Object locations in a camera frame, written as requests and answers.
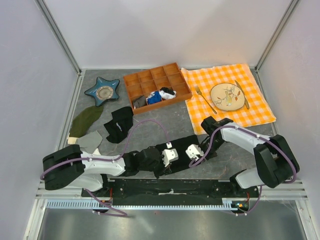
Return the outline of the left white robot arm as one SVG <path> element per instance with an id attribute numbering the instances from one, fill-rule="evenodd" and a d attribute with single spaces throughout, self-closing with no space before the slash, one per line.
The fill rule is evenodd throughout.
<path id="1" fill-rule="evenodd" d="M 40 178 L 48 191 L 72 186 L 104 197 L 110 191 L 108 176 L 131 177 L 147 171 L 159 177 L 178 158 L 178 152 L 171 144 L 164 150 L 151 146 L 115 156 L 88 153 L 73 144 L 43 158 Z"/>

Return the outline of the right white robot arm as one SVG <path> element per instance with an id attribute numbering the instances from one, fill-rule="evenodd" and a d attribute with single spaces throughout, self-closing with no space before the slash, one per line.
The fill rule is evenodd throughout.
<path id="1" fill-rule="evenodd" d="M 235 144 L 254 156 L 254 168 L 242 170 L 230 178 L 229 191 L 233 196 L 240 197 L 253 186 L 274 189 L 296 180 L 300 166 L 282 135 L 260 135 L 229 118 L 216 121 L 211 116 L 202 121 L 201 127 L 208 134 L 208 139 L 200 144 L 204 151 L 202 160 L 215 157 L 224 143 Z"/>

